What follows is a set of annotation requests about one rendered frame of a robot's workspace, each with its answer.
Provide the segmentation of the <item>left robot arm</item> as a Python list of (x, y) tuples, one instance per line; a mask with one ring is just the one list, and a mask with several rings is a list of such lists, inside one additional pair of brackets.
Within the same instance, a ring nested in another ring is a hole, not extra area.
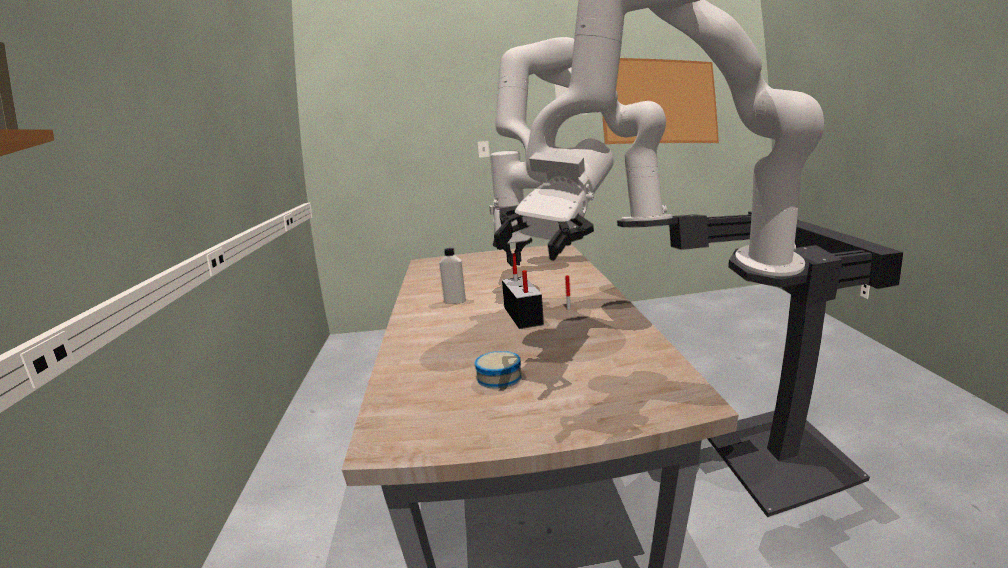
[(801, 273), (805, 260), (795, 253), (796, 245), (793, 254), (800, 177), (823, 135), (821, 106), (808, 94), (768, 86), (759, 75), (762, 62), (748, 35), (734, 18), (706, 0), (578, 0), (570, 85), (533, 122), (526, 156), (529, 177), (544, 183), (566, 177), (584, 190), (587, 202), (594, 199), (613, 167), (611, 150), (592, 138), (576, 147), (557, 147), (556, 134), (572, 116), (612, 107), (624, 16), (645, 8), (689, 36), (711, 58), (729, 85), (743, 124), (775, 140), (768, 158), (754, 167), (750, 243), (736, 251), (736, 261), (764, 275)]

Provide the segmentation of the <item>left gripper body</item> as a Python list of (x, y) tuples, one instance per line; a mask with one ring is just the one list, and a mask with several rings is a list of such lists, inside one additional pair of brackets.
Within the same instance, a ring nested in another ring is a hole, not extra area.
[(551, 240), (559, 230), (558, 222), (568, 222), (570, 229), (579, 227), (570, 219), (577, 214), (584, 217), (588, 206), (586, 194), (571, 179), (563, 177), (565, 181), (561, 181), (562, 176), (557, 176), (556, 182), (555, 178), (532, 191), (516, 208), (516, 214), (526, 215), (522, 217), (523, 222), (533, 226), (519, 230), (520, 233)]

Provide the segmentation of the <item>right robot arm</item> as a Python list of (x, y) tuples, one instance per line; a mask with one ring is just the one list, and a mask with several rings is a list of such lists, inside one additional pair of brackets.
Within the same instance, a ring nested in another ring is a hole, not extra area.
[[(501, 59), (496, 130), (501, 136), (521, 141), (525, 154), (530, 136), (530, 129), (526, 125), (529, 75), (535, 74), (549, 83), (569, 87), (573, 45), (573, 38), (553, 38), (512, 48)], [(616, 135), (637, 136), (625, 153), (632, 217), (622, 217), (622, 221), (672, 218), (671, 214), (664, 214), (667, 207), (662, 205), (657, 163), (657, 148), (666, 128), (666, 116), (662, 107), (653, 101), (623, 105), (618, 101), (616, 90), (612, 108), (601, 113)], [(494, 205), (489, 206), (491, 215), (494, 215), (498, 206), (518, 206), (524, 200), (523, 189), (533, 189), (543, 184), (528, 176), (526, 159), (521, 162), (518, 151), (496, 152), (490, 157), (496, 199)], [(656, 216), (661, 217), (650, 218)]]

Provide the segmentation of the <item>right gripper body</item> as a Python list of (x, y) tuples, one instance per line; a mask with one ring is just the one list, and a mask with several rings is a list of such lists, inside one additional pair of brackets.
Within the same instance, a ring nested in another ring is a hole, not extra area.
[[(501, 226), (500, 217), (499, 217), (500, 216), (499, 215), (499, 210), (501, 208), (499, 208), (499, 206), (498, 206), (497, 209), (495, 209), (495, 211), (494, 211), (494, 215), (496, 216), (496, 221), (495, 221), (495, 218), (494, 218), (494, 234), (498, 230), (498, 228)], [(515, 224), (517, 224), (517, 220), (511, 222), (511, 224), (512, 224), (512, 226), (515, 225)], [(531, 236), (524, 235), (524, 234), (520, 233), (519, 231), (517, 231), (517, 232), (512, 233), (512, 238), (508, 241), (507, 244), (528, 241), (530, 238), (531, 238)]]

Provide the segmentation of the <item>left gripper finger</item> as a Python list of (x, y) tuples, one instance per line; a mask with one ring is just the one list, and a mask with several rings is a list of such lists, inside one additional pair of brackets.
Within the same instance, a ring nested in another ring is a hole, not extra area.
[(565, 246), (571, 245), (571, 242), (580, 240), (583, 236), (594, 232), (593, 223), (579, 214), (574, 219), (570, 219), (570, 221), (580, 227), (570, 229), (568, 222), (558, 222), (559, 230), (548, 243), (549, 259), (552, 261), (561, 254)]
[[(501, 250), (512, 238), (512, 233), (522, 230), (524, 228), (530, 227), (523, 222), (522, 215), (515, 213), (518, 206), (501, 208), (499, 210), (499, 217), (501, 222), (501, 227), (495, 232), (494, 239), (496, 241), (497, 249)], [(517, 220), (517, 224), (512, 226), (511, 222)]]

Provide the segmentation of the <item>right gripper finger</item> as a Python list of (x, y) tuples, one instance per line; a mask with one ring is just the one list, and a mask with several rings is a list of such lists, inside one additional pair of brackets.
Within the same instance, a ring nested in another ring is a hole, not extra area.
[(525, 247), (525, 245), (527, 245), (527, 244), (529, 244), (531, 242), (532, 242), (532, 238), (530, 238), (528, 241), (517, 242), (516, 243), (516, 249), (515, 249), (514, 253), (516, 254), (516, 264), (518, 266), (520, 266), (520, 262), (521, 262), (521, 251), (522, 251), (522, 249)]
[[(496, 246), (496, 241), (495, 241), (495, 239), (494, 239), (494, 241), (493, 241), (493, 246), (494, 246), (494, 247), (497, 247), (497, 246)], [(506, 256), (507, 256), (507, 263), (509, 263), (509, 265), (510, 265), (511, 267), (512, 267), (512, 266), (514, 266), (514, 264), (513, 264), (513, 253), (511, 253), (511, 250), (510, 250), (510, 243), (509, 243), (509, 244), (506, 244), (506, 245), (504, 246), (503, 250), (504, 250), (504, 251), (506, 252)]]

